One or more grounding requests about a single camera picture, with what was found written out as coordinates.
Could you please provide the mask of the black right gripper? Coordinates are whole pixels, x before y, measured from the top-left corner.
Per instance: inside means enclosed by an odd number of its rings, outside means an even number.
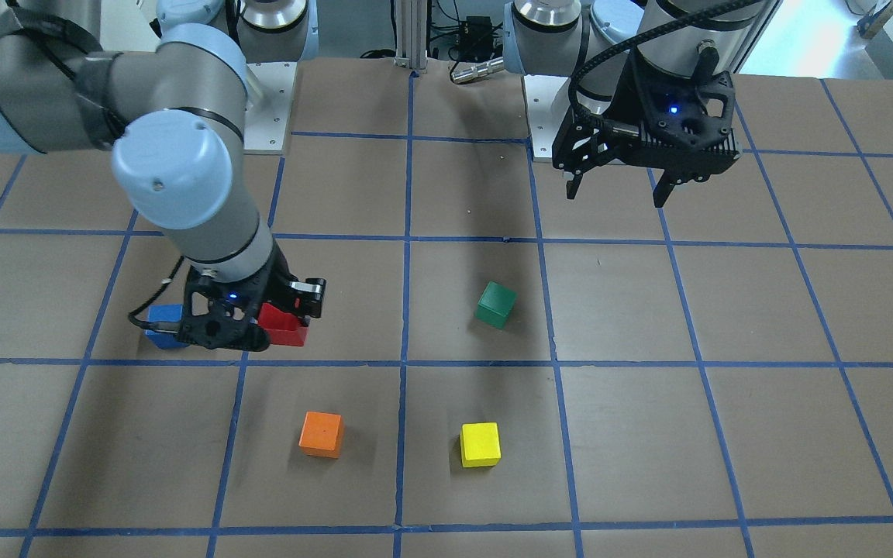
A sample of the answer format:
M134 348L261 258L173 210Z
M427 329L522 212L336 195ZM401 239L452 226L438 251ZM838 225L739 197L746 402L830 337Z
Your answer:
M304 280L288 269L280 248L273 248L266 263L250 279L256 307L269 304L302 321L322 318L326 296L326 280L309 277Z

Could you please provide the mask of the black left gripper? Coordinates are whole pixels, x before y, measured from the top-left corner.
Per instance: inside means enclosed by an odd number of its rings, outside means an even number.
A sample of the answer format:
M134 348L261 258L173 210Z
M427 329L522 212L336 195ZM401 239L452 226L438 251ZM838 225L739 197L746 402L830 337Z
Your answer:
M553 168L566 172L567 200L577 197L585 172L607 164L615 157L618 147L639 137L637 126L596 114L578 98L578 89L586 75L627 50L627 46L607 47L579 64L568 78L567 112L552 145ZM679 174L663 172L653 190L655 208L666 205L677 184L680 184Z

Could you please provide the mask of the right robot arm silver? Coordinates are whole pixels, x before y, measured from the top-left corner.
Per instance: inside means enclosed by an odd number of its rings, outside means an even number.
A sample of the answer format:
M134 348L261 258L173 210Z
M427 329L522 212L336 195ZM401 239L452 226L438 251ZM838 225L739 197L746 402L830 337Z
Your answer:
M98 1L0 1L0 154L109 151L129 202L208 300L319 318L325 282L288 269L244 184L241 47L182 22L152 52L106 52L100 24Z

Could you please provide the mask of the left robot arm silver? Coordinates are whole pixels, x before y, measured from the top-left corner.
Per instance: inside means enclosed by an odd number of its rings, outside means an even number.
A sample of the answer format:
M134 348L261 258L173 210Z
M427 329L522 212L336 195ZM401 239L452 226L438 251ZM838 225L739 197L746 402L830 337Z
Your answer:
M501 26L509 73L566 79L550 162L574 200L620 162L660 170L652 200L729 170L733 66L762 1L514 1Z

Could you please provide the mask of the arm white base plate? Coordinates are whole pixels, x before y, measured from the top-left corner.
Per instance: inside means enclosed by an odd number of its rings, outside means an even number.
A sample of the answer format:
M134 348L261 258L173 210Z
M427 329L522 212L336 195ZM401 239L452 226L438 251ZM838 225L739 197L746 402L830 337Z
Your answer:
M535 161L552 162L560 125L568 109L568 77L560 75L524 75L523 86L527 119ZM593 113L602 116L611 105L610 100L598 100L591 93L578 93L578 101ZM617 123L616 130L626 132L619 140L638 137L639 124Z
M295 61L248 64L249 98L244 130L246 154L284 154L297 73L298 64Z

